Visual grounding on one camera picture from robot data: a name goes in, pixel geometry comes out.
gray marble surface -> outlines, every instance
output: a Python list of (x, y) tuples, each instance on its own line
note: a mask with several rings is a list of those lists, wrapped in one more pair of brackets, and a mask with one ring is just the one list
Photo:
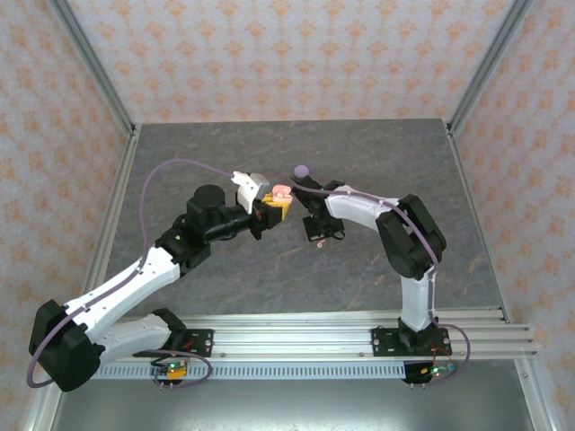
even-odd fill
[[(342, 180), (385, 197), (421, 197), (447, 238), (436, 306), (500, 304), (492, 269), (438, 119), (345, 120), (146, 125), (130, 173), (108, 277), (141, 255), (137, 222), (146, 175), (160, 162), (185, 157), (223, 171), (259, 172), (272, 184), (306, 164), (320, 183)], [(189, 165), (168, 166), (153, 180), (146, 202), (151, 239), (185, 212), (194, 190), (214, 183), (233, 202), (235, 185)], [(212, 245), (212, 256), (176, 283), (134, 308), (145, 315), (168, 307), (178, 315), (321, 312), (401, 308), (400, 279), (379, 235), (345, 223), (346, 238), (320, 249), (308, 242), (292, 204), (287, 219), (256, 242), (245, 232)]]

wall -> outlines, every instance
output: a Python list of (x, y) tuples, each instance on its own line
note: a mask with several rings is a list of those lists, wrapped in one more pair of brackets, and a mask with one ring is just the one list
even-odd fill
[(125, 142), (46, 0), (0, 4), (0, 416), (22, 429), (38, 307), (78, 294)]
[(457, 135), (500, 282), (514, 318), (535, 324), (565, 424), (575, 424), (573, 23), (571, 1), (535, 2)]
[(73, 0), (136, 122), (450, 119), (511, 0)]

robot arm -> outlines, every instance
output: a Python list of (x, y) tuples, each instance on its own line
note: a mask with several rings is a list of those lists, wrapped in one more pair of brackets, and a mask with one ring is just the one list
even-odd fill
[[(185, 325), (166, 309), (144, 319), (112, 326), (125, 312), (158, 289), (185, 276), (210, 255), (210, 244), (233, 239), (249, 230), (256, 240), (281, 222), (291, 203), (290, 196), (275, 199), (270, 184), (260, 174), (234, 172), (239, 185), (235, 205), (226, 206), (225, 192), (215, 185), (198, 188), (180, 215), (151, 247), (145, 262), (139, 259), (92, 292), (64, 306), (51, 300), (36, 314), (30, 353), (52, 329), (71, 314), (70, 320), (40, 354), (39, 362), (62, 391), (84, 384), (101, 364), (148, 349), (178, 349)], [(127, 284), (118, 288), (135, 274)], [(102, 294), (108, 296), (94, 303)]]
[(433, 315), (435, 318), (432, 301), (429, 312), (429, 289), (433, 286), (435, 274), (431, 257), (423, 244), (409, 226), (406, 226), (404, 220), (392, 210), (392, 206), (408, 215), (424, 235), (437, 260), (441, 261), (446, 240), (421, 200), (413, 195), (403, 199), (378, 200), (340, 181), (331, 181), (321, 186), (309, 176), (306, 168), (303, 171), (296, 169), (294, 174), (292, 180), (297, 186), (293, 189), (293, 194), (311, 214), (304, 218), (309, 241), (329, 237), (342, 240), (345, 236), (342, 219), (379, 232), (389, 263), (401, 277), (400, 335), (403, 344), (408, 344), (415, 352), (417, 349), (413, 347), (426, 342), (421, 340), (421, 336), (429, 340), (427, 333), (435, 329), (430, 317)]

purple ball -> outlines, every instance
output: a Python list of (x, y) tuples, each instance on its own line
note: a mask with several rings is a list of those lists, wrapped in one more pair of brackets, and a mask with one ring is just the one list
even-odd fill
[(309, 169), (307, 168), (307, 166), (305, 166), (304, 164), (299, 164), (298, 166), (296, 166), (296, 168), (294, 169), (294, 176), (296, 178), (304, 178), (307, 175), (309, 175)]

orange floral wallpaper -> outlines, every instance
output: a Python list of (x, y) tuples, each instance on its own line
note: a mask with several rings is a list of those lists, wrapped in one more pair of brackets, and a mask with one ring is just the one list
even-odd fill
[(575, 424), (571, 1), (535, 2), (457, 143), (513, 316), (535, 324), (554, 400)]
[(512, 0), (72, 0), (136, 122), (450, 119)]
[(0, 416), (20, 430), (38, 307), (77, 295), (125, 134), (46, 0), (0, 3)]

